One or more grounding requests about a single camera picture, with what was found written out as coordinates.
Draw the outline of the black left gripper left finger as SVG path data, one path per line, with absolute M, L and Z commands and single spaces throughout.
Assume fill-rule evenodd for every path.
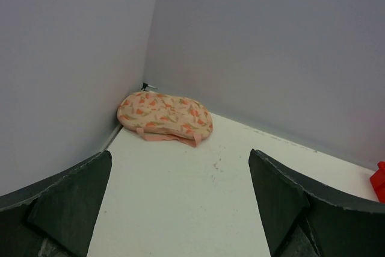
M 86 256 L 111 169 L 105 150 L 1 196 L 1 256 Z

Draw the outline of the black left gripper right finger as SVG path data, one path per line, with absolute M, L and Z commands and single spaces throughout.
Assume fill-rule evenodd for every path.
M 384 204 L 329 187 L 260 150 L 248 159 L 271 256 L 384 256 Z

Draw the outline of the floral pink laundry bag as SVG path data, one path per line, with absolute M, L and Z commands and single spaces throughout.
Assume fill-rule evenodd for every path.
M 201 103 L 151 91 L 130 94 L 119 105 L 117 118 L 146 141 L 177 140 L 197 147 L 213 131 L 211 114 Z

